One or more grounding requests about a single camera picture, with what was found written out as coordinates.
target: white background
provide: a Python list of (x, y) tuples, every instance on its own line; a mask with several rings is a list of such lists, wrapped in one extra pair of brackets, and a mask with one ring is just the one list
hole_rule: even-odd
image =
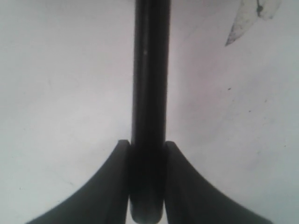
[[(167, 139), (237, 202), (297, 224), (299, 1), (224, 47), (239, 3), (173, 0)], [(0, 0), (1, 224), (54, 207), (130, 139), (133, 31), (132, 0)]]

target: white surface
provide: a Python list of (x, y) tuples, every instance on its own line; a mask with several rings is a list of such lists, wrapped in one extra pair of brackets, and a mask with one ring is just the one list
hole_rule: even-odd
[[(299, 1), (225, 48), (238, 7), (173, 0), (167, 139), (228, 196), (296, 224)], [(132, 1), (0, 1), (1, 224), (54, 207), (130, 138), (133, 23)]]

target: black rod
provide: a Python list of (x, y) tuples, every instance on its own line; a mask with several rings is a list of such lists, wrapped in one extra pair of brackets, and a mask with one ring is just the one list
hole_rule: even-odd
[(163, 211), (170, 4), (135, 2), (130, 200), (139, 224), (157, 223)]
[(132, 142), (165, 142), (170, 0), (136, 0)]

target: black plastic part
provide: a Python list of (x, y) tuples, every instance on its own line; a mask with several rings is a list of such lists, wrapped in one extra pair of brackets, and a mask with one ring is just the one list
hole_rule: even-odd
[(74, 195), (28, 224), (125, 224), (128, 152), (120, 140), (99, 171)]
[(169, 224), (272, 224), (212, 186), (174, 142), (168, 153), (165, 207)]
[(135, 4), (131, 214), (139, 224), (155, 224), (164, 199), (170, 0)]

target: black object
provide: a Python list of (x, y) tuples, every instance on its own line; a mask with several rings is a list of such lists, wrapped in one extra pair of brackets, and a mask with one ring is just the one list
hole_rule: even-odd
[(271, 224), (205, 180), (165, 142), (170, 0), (136, 0), (131, 144), (121, 140), (66, 201), (28, 224), (124, 224), (128, 197), (139, 224)]

